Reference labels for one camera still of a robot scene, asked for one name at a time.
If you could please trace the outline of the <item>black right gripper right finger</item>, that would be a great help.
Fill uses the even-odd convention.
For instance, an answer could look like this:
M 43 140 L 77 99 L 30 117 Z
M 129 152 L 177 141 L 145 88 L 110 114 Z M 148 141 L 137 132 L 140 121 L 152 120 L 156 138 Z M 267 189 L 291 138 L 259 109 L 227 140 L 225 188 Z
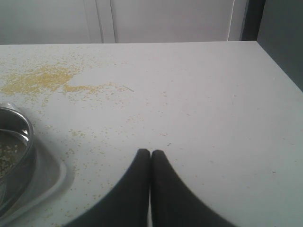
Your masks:
M 151 155 L 151 209 L 154 227 L 233 226 L 188 189 L 161 150 Z

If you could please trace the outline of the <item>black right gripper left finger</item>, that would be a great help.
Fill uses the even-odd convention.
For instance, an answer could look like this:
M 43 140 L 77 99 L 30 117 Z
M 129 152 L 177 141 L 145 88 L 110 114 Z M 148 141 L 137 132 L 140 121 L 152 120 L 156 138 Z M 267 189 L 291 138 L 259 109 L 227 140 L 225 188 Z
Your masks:
M 126 173 L 96 205 L 67 227 L 146 227 L 151 154 L 139 149 Z

